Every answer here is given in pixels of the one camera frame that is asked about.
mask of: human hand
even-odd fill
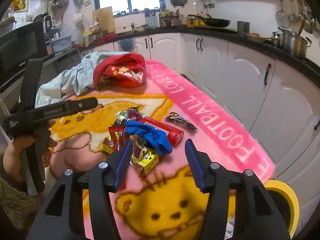
[[[50,129],[55,124],[54,120],[49,121],[48,129]],[[20,153],[24,148],[30,147],[36,140],[35,135],[20,135],[15,137],[5,150],[3,157],[3,167],[7,175],[11,176],[17,182],[23,182],[23,177],[21,174],[21,162]],[[52,138],[49,139],[48,148],[55,147],[57,142]],[[47,149],[42,154],[42,163],[44,167],[48,167],[51,159],[51,151]]]

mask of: red cloth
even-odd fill
[[[124,54],[103,60],[93,72],[93,84],[110,83],[121,87],[138,87],[145,80],[145,60],[140,54]]]

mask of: yellow box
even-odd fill
[[[131,158],[131,165],[136,169],[140,178],[148,174],[159,162],[159,155],[155,150],[144,147],[143,159],[141,161],[135,161]]]

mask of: light blue cloth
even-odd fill
[[[73,94],[79,96],[88,88],[94,89],[93,71],[95,67],[107,57],[127,53],[126,51],[119,51],[87,54],[80,64],[62,71],[57,77],[39,87],[36,107],[60,102]]]

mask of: fur sleeve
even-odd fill
[[[0,149],[0,204],[13,225],[25,231],[29,229],[43,198],[40,195],[31,197],[10,183],[3,168],[3,155],[4,150]]]

